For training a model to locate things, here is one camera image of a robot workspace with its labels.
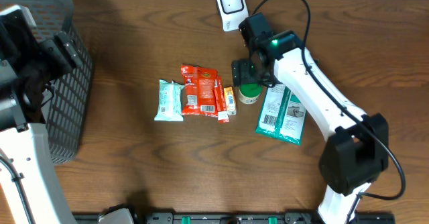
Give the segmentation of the green lid seasoning jar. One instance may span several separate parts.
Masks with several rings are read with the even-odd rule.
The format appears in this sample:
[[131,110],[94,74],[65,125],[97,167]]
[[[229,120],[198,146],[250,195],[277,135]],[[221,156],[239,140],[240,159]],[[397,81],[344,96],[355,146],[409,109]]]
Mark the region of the green lid seasoning jar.
[[241,85],[239,87],[240,102],[246,105],[254,104],[258,100],[262,89],[263,87],[259,84]]

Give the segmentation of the orange snack packet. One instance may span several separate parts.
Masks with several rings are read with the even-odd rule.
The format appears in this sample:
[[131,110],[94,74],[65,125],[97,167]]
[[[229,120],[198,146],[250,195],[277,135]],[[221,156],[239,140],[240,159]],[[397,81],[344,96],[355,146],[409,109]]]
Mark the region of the orange snack packet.
[[224,94],[225,94],[225,101],[226,101],[228,115],[236,115],[237,114],[237,104],[236,104],[236,100],[235,100],[233,87],[225,87],[224,88]]

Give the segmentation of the green white packet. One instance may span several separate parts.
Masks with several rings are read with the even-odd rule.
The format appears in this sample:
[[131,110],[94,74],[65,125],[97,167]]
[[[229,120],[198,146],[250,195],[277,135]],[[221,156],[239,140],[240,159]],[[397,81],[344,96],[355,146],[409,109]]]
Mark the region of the green white packet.
[[306,109],[285,85],[268,88],[255,132],[298,146],[306,120]]

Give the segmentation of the red stick sachet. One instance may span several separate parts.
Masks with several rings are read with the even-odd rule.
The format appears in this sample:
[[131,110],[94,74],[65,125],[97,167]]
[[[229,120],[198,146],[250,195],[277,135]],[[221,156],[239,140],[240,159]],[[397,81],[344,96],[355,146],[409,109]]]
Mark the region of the red stick sachet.
[[214,85],[214,95],[217,103],[217,112],[218,112],[218,122],[219,123],[228,123],[229,116],[227,112],[227,106],[225,103],[225,96],[223,92],[222,79],[220,76],[217,76]]

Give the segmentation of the red snack packet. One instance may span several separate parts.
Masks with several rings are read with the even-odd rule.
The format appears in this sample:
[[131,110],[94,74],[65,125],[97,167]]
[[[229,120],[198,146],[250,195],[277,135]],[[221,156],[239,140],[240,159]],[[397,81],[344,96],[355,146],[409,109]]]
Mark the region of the red snack packet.
[[181,73],[184,77],[187,100],[182,114],[217,117],[214,92],[217,71],[212,68],[182,65]]

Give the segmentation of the teal white snack packet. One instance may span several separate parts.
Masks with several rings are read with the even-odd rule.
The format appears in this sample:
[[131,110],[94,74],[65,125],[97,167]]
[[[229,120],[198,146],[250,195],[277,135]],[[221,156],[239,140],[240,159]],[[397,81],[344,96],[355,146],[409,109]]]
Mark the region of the teal white snack packet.
[[158,112],[154,117],[155,121],[183,121],[182,116],[182,89],[174,81],[168,82],[160,79]]

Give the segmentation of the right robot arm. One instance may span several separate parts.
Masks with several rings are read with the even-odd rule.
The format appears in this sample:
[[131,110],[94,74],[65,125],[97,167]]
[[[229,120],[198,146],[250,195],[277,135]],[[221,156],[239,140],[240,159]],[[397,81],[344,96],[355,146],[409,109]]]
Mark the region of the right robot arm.
[[249,58],[233,62],[236,86],[252,82],[270,88],[284,84],[319,127],[326,145],[319,170],[327,183],[317,215],[321,223],[350,223],[370,185],[388,167],[388,124],[369,116],[348,99],[319,69],[292,31],[242,27]]

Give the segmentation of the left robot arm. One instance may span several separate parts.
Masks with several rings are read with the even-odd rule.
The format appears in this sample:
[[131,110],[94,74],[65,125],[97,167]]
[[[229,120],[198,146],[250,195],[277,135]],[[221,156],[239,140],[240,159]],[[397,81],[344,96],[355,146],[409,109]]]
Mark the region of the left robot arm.
[[1,11],[1,188],[16,223],[75,223],[48,143],[44,91],[83,64],[66,32],[38,42],[27,7]]

